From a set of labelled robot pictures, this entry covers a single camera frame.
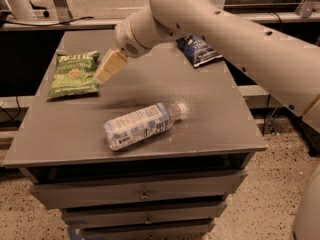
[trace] table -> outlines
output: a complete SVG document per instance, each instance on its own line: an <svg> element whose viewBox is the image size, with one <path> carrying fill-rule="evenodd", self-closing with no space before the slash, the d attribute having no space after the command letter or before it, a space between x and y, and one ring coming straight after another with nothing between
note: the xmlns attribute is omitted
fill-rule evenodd
<svg viewBox="0 0 320 240"><path fill-rule="evenodd" d="M113 30L66 32L72 53L114 48ZM4 160L31 193L86 239L134 240L211 231L266 144L224 62L195 70L174 43L158 45L97 95L47 98L55 58ZM164 134L111 151L103 124L157 102L188 117Z"/></svg>

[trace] gray tabletop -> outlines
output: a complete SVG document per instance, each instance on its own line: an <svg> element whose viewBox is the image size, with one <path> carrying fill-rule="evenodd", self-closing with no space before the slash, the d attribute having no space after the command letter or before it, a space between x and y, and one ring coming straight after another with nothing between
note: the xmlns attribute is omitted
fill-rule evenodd
<svg viewBox="0 0 320 240"><path fill-rule="evenodd" d="M60 49L72 53L114 48L113 30L67 32ZM98 95L52 101L47 93L55 58L3 166L69 165L264 150L266 144L224 62L195 70L174 43L129 64ZM125 151L113 152L103 124L157 102L183 102L188 117Z"/></svg>

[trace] drawer knob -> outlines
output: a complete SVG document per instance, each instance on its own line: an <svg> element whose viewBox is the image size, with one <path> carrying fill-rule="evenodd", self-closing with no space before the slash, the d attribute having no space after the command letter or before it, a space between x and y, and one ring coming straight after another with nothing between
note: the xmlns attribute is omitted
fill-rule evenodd
<svg viewBox="0 0 320 240"><path fill-rule="evenodd" d="M142 195L140 196L141 201L148 201L150 199L150 196L147 194L147 192L143 191Z"/></svg>
<svg viewBox="0 0 320 240"><path fill-rule="evenodd" d="M147 217L147 219L146 219L144 224L146 224L146 225L152 224L152 220L150 219L150 217Z"/></svg>

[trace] terrazzo floor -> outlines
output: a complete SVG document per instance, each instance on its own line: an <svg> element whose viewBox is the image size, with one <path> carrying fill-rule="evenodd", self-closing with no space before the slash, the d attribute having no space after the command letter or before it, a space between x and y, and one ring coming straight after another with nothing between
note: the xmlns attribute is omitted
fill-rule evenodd
<svg viewBox="0 0 320 240"><path fill-rule="evenodd" d="M308 179L319 163L310 157L302 135L287 117L274 122L276 135L265 134L268 149L247 165L248 176L208 240L288 240ZM0 151L4 157L6 150ZM0 240L64 240L68 226L60 211L47 210L29 194L31 183L20 174L0 174ZM200 240L200 236L167 240Z"/></svg>

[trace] white cylindrical bottle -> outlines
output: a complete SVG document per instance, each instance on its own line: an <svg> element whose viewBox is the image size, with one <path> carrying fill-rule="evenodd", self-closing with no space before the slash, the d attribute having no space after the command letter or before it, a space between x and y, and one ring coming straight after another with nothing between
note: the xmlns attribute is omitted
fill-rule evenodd
<svg viewBox="0 0 320 240"><path fill-rule="evenodd" d="M112 119L104 124L107 141L112 150L119 150L155 134L169 130L176 120L186 117L183 103L166 107L157 103Z"/></svg>

